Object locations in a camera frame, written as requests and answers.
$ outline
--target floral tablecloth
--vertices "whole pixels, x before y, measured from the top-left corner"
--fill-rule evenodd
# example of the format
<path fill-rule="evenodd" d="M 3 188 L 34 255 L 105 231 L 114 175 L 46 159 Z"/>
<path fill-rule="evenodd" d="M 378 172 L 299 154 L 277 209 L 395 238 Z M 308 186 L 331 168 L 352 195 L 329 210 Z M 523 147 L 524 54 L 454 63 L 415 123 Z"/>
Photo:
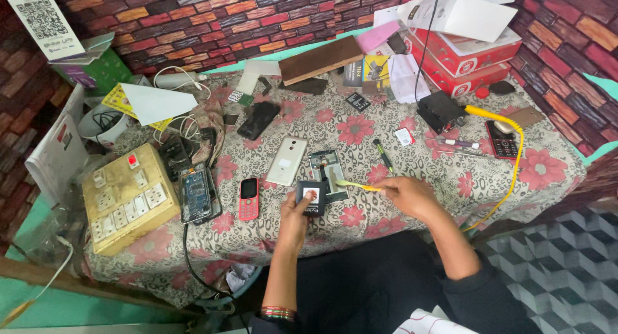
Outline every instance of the floral tablecloth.
<path fill-rule="evenodd" d="M 255 93 L 255 101 L 272 101 L 282 108 L 281 115 L 256 141 L 243 139 L 234 127 L 228 128 L 213 173 L 224 213 L 209 223 L 189 228 L 190 257 L 206 282 L 215 280 L 234 262 L 269 263 L 279 231 L 279 206 L 294 188 L 262 180 L 259 217 L 239 221 L 239 184 L 245 178 L 265 177 L 286 135 L 309 139 L 305 155 L 337 150 L 346 180 L 361 183 L 374 183 L 388 175 L 371 143 L 379 138 L 396 175 L 416 177 L 433 188 L 458 224 L 480 219 L 506 193 L 513 165 L 492 156 L 483 118 L 468 116 L 466 125 L 443 136 L 480 142 L 487 158 L 439 153 L 438 150 L 452 148 L 425 140 L 436 135 L 417 115 L 416 105 L 401 105 L 390 101 L 387 95 L 366 96 L 371 106 L 360 113 L 344 101 L 354 91 L 352 88 L 336 88 L 328 74 L 320 77 L 329 79 L 326 92 L 320 96 L 276 88 L 267 96 Z M 225 113 L 240 114 L 238 125 L 244 120 L 244 108 L 228 102 L 228 95 L 239 78 L 240 74 L 214 75 L 205 82 L 212 90 L 205 103 L 220 104 Z M 274 87 L 279 85 L 276 78 L 268 77 Z M 509 81 L 517 87 L 516 93 L 484 100 L 469 94 L 457 100 L 462 105 L 471 104 L 502 115 L 534 105 L 514 79 L 509 77 Z M 258 83 L 255 91 L 262 89 Z M 416 139 L 414 144 L 399 144 L 394 131 L 402 127 Z M 489 221 L 480 225 L 481 229 L 494 219 L 530 221 L 565 197 L 585 176 L 579 157 L 548 119 L 526 128 L 525 137 L 514 193 Z M 308 158 L 301 164 L 297 179 L 311 180 Z M 345 249 L 403 229 L 424 228 L 421 222 L 401 214 L 384 197 L 353 188 L 349 200 L 327 206 L 323 217 L 310 220 L 301 256 Z M 188 305 L 203 292 L 185 267 L 178 217 L 114 257 L 94 254 L 91 244 L 86 246 L 85 254 L 95 279 L 144 288 L 177 307 Z"/>

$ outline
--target green screwdriver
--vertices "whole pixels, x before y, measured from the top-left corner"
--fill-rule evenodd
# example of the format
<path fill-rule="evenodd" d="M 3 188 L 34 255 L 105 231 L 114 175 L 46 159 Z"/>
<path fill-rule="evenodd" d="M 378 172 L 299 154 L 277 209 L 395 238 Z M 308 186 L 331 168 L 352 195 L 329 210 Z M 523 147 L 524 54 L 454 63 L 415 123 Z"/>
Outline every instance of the green screwdriver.
<path fill-rule="evenodd" d="M 386 156 L 386 153 L 384 153 L 384 149 L 382 148 L 382 145 L 380 144 L 380 139 L 373 140 L 373 144 L 375 144 L 376 147 L 378 148 L 378 152 L 380 152 L 380 156 L 382 157 L 382 161 L 384 162 L 384 164 L 388 168 L 388 171 L 394 172 L 394 170 L 392 169 L 392 165 L 390 164 L 390 160 L 388 160 L 388 156 Z"/>

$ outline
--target yellow toothbrush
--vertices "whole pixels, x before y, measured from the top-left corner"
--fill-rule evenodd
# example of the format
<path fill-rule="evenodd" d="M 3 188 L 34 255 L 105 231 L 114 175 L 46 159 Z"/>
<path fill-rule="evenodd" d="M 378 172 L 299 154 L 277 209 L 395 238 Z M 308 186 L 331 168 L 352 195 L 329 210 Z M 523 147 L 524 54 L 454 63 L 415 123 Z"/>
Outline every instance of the yellow toothbrush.
<path fill-rule="evenodd" d="M 346 180 L 336 180 L 335 183 L 338 186 L 356 186 L 356 187 L 360 187 L 363 188 L 365 190 L 368 190 L 370 192 L 379 192 L 382 188 L 375 188 L 372 186 L 367 186 L 364 184 L 358 184 L 358 183 L 354 183 L 354 182 L 350 182 L 350 181 L 346 181 Z"/>

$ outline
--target black clothing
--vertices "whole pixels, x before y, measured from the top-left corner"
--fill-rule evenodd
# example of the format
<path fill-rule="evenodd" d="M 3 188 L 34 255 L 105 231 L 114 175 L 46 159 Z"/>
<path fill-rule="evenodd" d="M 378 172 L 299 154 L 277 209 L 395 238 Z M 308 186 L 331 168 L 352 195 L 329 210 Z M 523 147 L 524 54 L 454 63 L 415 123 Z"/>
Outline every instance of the black clothing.
<path fill-rule="evenodd" d="M 253 319 L 253 334 L 391 334 L 416 309 L 439 305 L 481 334 L 541 333 L 484 256 L 481 270 L 445 277 L 437 251 L 404 231 L 351 249 L 298 260 L 298 321 Z"/>

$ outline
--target tiled floor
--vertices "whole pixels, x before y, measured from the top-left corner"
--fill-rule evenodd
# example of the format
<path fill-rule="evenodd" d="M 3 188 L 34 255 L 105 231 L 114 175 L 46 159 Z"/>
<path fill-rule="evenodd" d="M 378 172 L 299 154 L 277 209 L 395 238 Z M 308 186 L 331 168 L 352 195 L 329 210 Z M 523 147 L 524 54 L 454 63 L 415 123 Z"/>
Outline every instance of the tiled floor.
<path fill-rule="evenodd" d="M 476 246 L 545 334 L 618 333 L 618 217 L 590 209 Z"/>

